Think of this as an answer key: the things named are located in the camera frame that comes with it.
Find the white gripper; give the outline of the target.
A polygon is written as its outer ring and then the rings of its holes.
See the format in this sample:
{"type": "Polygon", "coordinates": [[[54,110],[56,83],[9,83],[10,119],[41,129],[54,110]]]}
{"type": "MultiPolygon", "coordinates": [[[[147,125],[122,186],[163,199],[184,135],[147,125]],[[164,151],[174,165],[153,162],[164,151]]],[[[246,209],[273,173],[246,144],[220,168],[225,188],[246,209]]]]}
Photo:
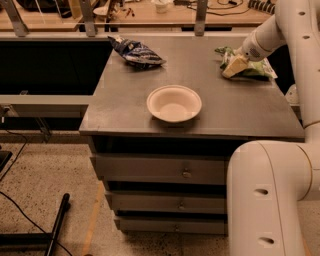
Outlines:
{"type": "Polygon", "coordinates": [[[242,45],[236,50],[238,55],[231,58],[226,68],[222,72],[225,78],[244,71],[250,61],[260,61],[268,57],[273,52],[273,38],[271,32],[254,30],[243,41],[242,45]]]}

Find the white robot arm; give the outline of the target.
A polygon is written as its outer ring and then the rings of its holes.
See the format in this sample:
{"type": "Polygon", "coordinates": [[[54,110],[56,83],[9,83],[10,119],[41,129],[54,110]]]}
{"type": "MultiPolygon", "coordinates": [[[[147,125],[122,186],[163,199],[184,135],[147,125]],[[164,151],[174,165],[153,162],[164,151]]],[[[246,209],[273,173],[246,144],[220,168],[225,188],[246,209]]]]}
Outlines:
{"type": "Polygon", "coordinates": [[[277,0],[223,73],[242,71],[282,45],[298,90],[303,143],[254,141],[238,147],[227,171],[230,256],[306,256],[297,202],[319,198],[320,0],[277,0]]]}

